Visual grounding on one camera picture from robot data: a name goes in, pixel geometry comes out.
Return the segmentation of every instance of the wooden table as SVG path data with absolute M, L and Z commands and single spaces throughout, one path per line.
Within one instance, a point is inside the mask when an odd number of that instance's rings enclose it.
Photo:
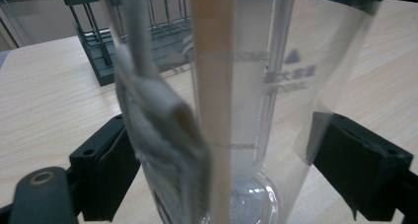
M 418 4 L 385 0 L 337 112 L 418 155 Z M 120 113 L 76 37 L 13 50 L 0 69 L 0 206 L 24 175 L 68 155 Z M 418 164 L 411 170 L 418 173 Z M 400 223 L 396 213 L 393 223 Z M 114 223 L 161 223 L 142 171 Z M 312 168 L 289 223 L 368 223 Z

